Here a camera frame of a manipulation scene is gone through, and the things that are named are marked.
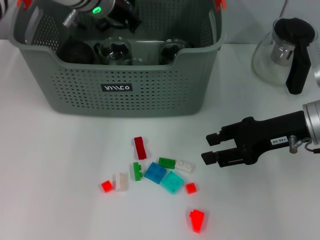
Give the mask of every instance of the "green led light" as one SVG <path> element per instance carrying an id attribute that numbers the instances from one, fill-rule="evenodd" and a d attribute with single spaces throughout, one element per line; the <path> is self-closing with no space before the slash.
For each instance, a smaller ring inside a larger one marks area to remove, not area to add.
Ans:
<path id="1" fill-rule="evenodd" d="M 101 7 L 97 6 L 95 9 L 92 10 L 92 12 L 93 12 L 94 14 L 100 13 L 100 12 L 101 12 Z"/>

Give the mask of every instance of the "gray plastic basket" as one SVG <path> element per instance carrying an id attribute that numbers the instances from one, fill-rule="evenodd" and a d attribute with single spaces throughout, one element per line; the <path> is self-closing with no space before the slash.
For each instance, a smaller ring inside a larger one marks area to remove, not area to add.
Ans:
<path id="1" fill-rule="evenodd" d="M 81 22 L 90 34 L 67 29 L 62 22 L 70 9 L 49 0 L 34 0 L 28 10 L 23 4 L 16 9 L 9 39 L 20 49 L 53 109 L 105 117 L 179 116 L 199 111 L 225 40 L 225 11 L 217 12 L 214 0 L 137 1 L 142 24 L 135 34 L 127 30 L 95 32 L 85 15 Z M 70 36 L 90 45 L 111 36 L 128 38 L 133 57 L 154 65 L 63 62 L 56 51 Z M 182 39 L 195 48 L 181 50 L 171 65 L 156 65 L 160 44 L 167 39 Z M 131 84 L 132 91 L 104 92 L 103 84 Z"/>

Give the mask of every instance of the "blue block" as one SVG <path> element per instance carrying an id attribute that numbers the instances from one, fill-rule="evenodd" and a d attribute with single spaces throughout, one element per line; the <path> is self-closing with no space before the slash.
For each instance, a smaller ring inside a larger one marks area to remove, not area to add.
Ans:
<path id="1" fill-rule="evenodd" d="M 147 179 L 150 179 L 156 184 L 159 184 L 161 180 L 164 178 L 164 176 L 166 175 L 166 173 L 167 173 L 167 169 L 153 162 L 145 172 L 144 177 Z"/>
<path id="2" fill-rule="evenodd" d="M 161 181 L 161 185 L 164 186 L 170 193 L 175 194 L 178 189 L 184 184 L 184 180 L 170 171 L 167 176 Z"/>

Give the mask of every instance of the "white block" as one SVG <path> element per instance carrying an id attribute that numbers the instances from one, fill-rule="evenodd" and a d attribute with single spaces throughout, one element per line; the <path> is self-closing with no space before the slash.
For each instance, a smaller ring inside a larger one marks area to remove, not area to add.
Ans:
<path id="1" fill-rule="evenodd" d="M 124 192 L 129 189 L 128 175 L 120 172 L 115 177 L 115 190 L 119 192 Z"/>
<path id="2" fill-rule="evenodd" d="M 192 172 L 192 169 L 194 168 L 194 165 L 186 161 L 178 160 L 175 163 L 175 168 L 190 174 Z"/>

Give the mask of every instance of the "small red block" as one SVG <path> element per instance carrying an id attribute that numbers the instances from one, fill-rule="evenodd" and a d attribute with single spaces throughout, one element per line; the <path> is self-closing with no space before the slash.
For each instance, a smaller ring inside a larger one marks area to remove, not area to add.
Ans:
<path id="1" fill-rule="evenodd" d="M 139 160 L 147 158 L 147 154 L 144 147 L 144 141 L 141 136 L 134 138 L 136 153 L 138 154 Z"/>
<path id="2" fill-rule="evenodd" d="M 204 222 L 205 213 L 194 209 L 190 212 L 190 218 L 193 231 L 196 233 L 200 233 L 202 223 Z"/>
<path id="3" fill-rule="evenodd" d="M 110 181 L 106 181 L 106 182 L 102 183 L 101 186 L 102 186 L 105 193 L 110 192 L 113 189 Z"/>
<path id="4" fill-rule="evenodd" d="M 185 185 L 185 189 L 188 194 L 193 194 L 197 192 L 197 188 L 194 182 Z"/>

